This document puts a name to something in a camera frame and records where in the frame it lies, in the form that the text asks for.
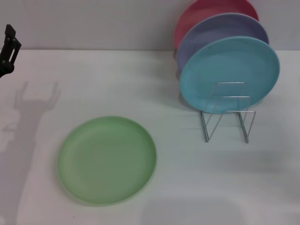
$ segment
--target blue plate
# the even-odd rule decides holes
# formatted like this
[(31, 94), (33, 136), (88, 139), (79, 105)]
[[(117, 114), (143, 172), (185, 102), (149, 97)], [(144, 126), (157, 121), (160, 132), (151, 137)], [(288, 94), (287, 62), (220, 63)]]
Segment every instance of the blue plate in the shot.
[(241, 101), (221, 96), (241, 96), (244, 85), (216, 86), (216, 83), (244, 82), (244, 96), (250, 96), (250, 105), (253, 105), (272, 90), (279, 71), (278, 56), (268, 44), (252, 37), (228, 37), (193, 55), (181, 73), (180, 90), (185, 100), (199, 110), (212, 113), (217, 103), (215, 113), (241, 110), (247, 107), (248, 99)]
[(177, 52), (180, 71), (198, 50), (212, 42), (232, 36), (252, 37), (269, 43), (265, 29), (250, 16), (239, 13), (212, 16), (194, 26), (183, 38)]

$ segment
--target white wall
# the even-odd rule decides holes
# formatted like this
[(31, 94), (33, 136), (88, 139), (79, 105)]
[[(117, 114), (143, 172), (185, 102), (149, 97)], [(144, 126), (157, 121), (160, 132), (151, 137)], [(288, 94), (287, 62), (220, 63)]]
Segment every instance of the white wall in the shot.
[[(193, 0), (2, 0), (23, 49), (172, 49), (173, 31)], [(300, 50), (300, 0), (250, 0), (271, 45)]]

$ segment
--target dish rack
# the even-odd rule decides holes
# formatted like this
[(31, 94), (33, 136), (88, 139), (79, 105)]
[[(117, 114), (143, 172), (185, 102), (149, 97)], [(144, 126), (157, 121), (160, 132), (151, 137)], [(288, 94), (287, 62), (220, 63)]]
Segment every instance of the dish rack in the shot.
[[(212, 96), (214, 95), (215, 91), (217, 90), (217, 88), (219, 86), (222, 86), (222, 85), (225, 85), (225, 84), (232, 84), (234, 86), (237, 86), (237, 85), (242, 85), (243, 86), (243, 91), (242, 91), (242, 95), (240, 96), (221, 96), (215, 103), (215, 105), (213, 106), (213, 110), (212, 112), (206, 112), (205, 110), (207, 109), (207, 106), (210, 105), (211, 103), (211, 100), (212, 100)], [(200, 116), (201, 116), (201, 122), (202, 122), (202, 126), (203, 126), (203, 130), (204, 130), (204, 138), (205, 138), (205, 142), (209, 142), (212, 135), (214, 134), (214, 132), (216, 131), (216, 128), (219, 124), (219, 122), (221, 121), (222, 117), (224, 114), (227, 114), (227, 113), (236, 113), (238, 118), (239, 118), (239, 122), (240, 122), (240, 127), (242, 129), (242, 132), (243, 132), (243, 136), (244, 136), (244, 139), (245, 139), (245, 142), (246, 143), (249, 143), (249, 134), (250, 134), (250, 131), (251, 131), (251, 128), (252, 128), (252, 125), (253, 125), (253, 121), (254, 121), (254, 118), (256, 116), (256, 111), (249, 111), (249, 106), (250, 106), (250, 103), (251, 103), (251, 97), (250, 96), (244, 96), (244, 93), (245, 93), (245, 87), (246, 87), (246, 84), (244, 82), (217, 82), (210, 94), (210, 97), (208, 99), (208, 102), (206, 104), (206, 106), (204, 107), (204, 110), (200, 110)], [(242, 105), (242, 102), (244, 99), (247, 99), (248, 100), (248, 105), (247, 105), (247, 108), (246, 110), (226, 110), (224, 111), (223, 113), (221, 114), (217, 114), (217, 113), (214, 113), (216, 111), (216, 109), (218, 108), (220, 102), (225, 99), (225, 98), (235, 98), (237, 99), (238, 101), (238, 106), (239, 104)], [(204, 114), (207, 113), (207, 114), (210, 114), (209, 118), (207, 119), (207, 121), (205, 121), (205, 118), (204, 118)], [(251, 120), (251, 124), (250, 124), (250, 128), (247, 132), (246, 128), (245, 128), (245, 119), (246, 119), (246, 116), (248, 113), (251, 113), (253, 114), (253, 117), (252, 117), (252, 120)], [(208, 130), (207, 130), (207, 125), (212, 117), (212, 115), (219, 115), (219, 119), (215, 125), (215, 127), (213, 128), (211, 134), (209, 135), (208, 134)]]

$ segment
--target stack of plates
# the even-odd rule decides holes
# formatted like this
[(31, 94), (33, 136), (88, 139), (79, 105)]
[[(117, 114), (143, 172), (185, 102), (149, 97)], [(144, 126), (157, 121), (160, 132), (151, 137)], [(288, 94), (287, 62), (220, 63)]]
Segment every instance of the stack of plates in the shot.
[[(246, 0), (198, 0), (180, 17), (175, 45), (181, 93), (190, 105), (209, 113), (221, 96), (244, 95), (251, 97), (250, 105), (259, 102), (279, 76), (279, 59)], [(218, 82), (245, 83), (245, 91), (231, 85), (213, 92)], [(221, 101), (214, 113), (248, 104)]]

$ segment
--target purple plate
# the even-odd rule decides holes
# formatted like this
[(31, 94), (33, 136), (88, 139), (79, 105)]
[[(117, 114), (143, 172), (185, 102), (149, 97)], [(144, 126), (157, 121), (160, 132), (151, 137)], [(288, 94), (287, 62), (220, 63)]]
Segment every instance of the purple plate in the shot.
[(257, 38), (269, 43), (262, 25), (254, 18), (239, 13), (212, 16), (194, 26), (183, 38), (177, 51), (177, 64), (182, 71), (188, 60), (212, 42), (232, 36)]

